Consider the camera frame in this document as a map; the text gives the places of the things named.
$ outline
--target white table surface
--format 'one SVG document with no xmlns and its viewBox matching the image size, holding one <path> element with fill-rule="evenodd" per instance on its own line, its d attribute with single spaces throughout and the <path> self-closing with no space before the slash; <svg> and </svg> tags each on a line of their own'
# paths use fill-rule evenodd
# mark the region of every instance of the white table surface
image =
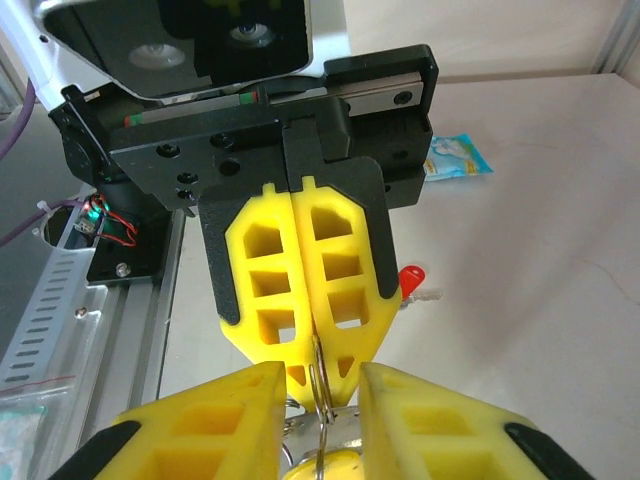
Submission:
<svg viewBox="0 0 640 480">
<path fill-rule="evenodd" d="M 430 118 L 495 173 L 391 212 L 398 264 L 444 296 L 400 312 L 376 361 L 524 414 L 597 478 L 640 478 L 640 91 L 613 75 L 440 85 Z M 248 365 L 189 220 L 161 393 Z"/>
</svg>

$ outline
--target key ring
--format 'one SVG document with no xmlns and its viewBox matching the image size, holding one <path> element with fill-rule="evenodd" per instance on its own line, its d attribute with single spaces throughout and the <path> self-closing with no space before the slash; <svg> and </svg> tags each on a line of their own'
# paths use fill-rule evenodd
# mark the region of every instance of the key ring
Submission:
<svg viewBox="0 0 640 480">
<path fill-rule="evenodd" d="M 317 335 L 311 338 L 314 363 L 309 365 L 309 378 L 313 392 L 313 402 L 320 421 L 320 440 L 316 454 L 316 480 L 324 480 L 324 454 L 327 446 L 327 429 L 335 421 L 329 389 L 327 370 L 322 354 L 322 345 Z"/>
</svg>

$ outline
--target yellow foam pad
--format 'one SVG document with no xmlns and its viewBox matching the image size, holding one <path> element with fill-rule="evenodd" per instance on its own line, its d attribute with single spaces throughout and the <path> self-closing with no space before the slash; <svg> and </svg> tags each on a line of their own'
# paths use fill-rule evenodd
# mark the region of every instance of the yellow foam pad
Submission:
<svg viewBox="0 0 640 480">
<path fill-rule="evenodd" d="M 222 331 L 252 362 L 286 364 L 287 391 L 313 410 L 312 335 L 324 351 L 334 406 L 380 347 L 401 292 L 380 297 L 362 207 L 303 179 L 297 193 L 265 185 L 226 232 L 240 322 Z"/>
<path fill-rule="evenodd" d="M 367 480 L 545 480 L 505 433 L 507 410 L 375 363 L 360 370 Z"/>
<path fill-rule="evenodd" d="M 262 363 L 130 410 L 140 429 L 96 480 L 275 480 L 284 365 Z"/>
</svg>

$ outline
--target screw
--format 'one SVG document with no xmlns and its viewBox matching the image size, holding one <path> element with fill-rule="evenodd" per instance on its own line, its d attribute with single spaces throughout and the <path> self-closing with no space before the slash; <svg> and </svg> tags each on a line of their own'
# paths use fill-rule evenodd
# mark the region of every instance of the screw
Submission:
<svg viewBox="0 0 640 480">
<path fill-rule="evenodd" d="M 116 265 L 116 275 L 118 275 L 120 278 L 127 277 L 130 273 L 131 267 L 126 263 L 122 262 Z"/>
<path fill-rule="evenodd" d="M 175 158 L 180 155 L 180 147 L 165 143 L 156 148 L 156 153 L 164 158 Z"/>
<path fill-rule="evenodd" d="M 78 320 L 80 320 L 81 318 L 84 318 L 85 315 L 89 312 L 89 310 L 87 310 L 87 307 L 80 307 L 76 309 L 76 318 Z"/>
<path fill-rule="evenodd" d="M 396 105 L 404 105 L 406 103 L 409 103 L 412 98 L 413 93 L 411 93 L 409 90 L 405 90 L 403 92 L 400 92 L 393 98 L 393 103 L 395 103 Z"/>
<path fill-rule="evenodd" d="M 216 148 L 231 148 L 233 146 L 234 140 L 232 137 L 227 135 L 226 133 L 216 133 L 209 140 L 211 145 Z"/>
</svg>

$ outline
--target purple cable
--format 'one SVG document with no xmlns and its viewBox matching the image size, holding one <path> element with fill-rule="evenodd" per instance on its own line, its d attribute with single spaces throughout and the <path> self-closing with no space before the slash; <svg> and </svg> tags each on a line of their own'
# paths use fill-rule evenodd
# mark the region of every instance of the purple cable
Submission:
<svg viewBox="0 0 640 480">
<path fill-rule="evenodd" d="M 82 205 L 84 204 L 79 200 L 60 200 L 59 202 L 49 205 L 49 208 L 51 210 L 55 210 L 56 208 L 59 208 L 59 207 L 80 207 Z M 40 210 L 38 213 L 34 213 L 33 215 L 31 215 L 24 222 L 22 222 L 20 225 L 14 228 L 11 232 L 7 233 L 4 237 L 0 239 L 0 248 L 4 247 L 7 243 L 9 243 L 11 240 L 16 238 L 26 229 L 28 229 L 33 224 L 33 222 L 37 222 L 46 214 L 47 212 L 45 210 Z"/>
<path fill-rule="evenodd" d="M 9 132 L 7 138 L 0 144 L 0 161 L 5 157 L 9 150 L 16 144 L 20 135 L 24 131 L 29 118 L 31 118 L 31 112 L 33 112 L 33 106 L 36 104 L 36 91 L 33 88 L 31 80 L 27 82 L 27 93 L 24 96 L 24 103 L 22 104 L 22 110 L 18 115 L 16 123 L 13 124 L 13 128 Z"/>
</svg>

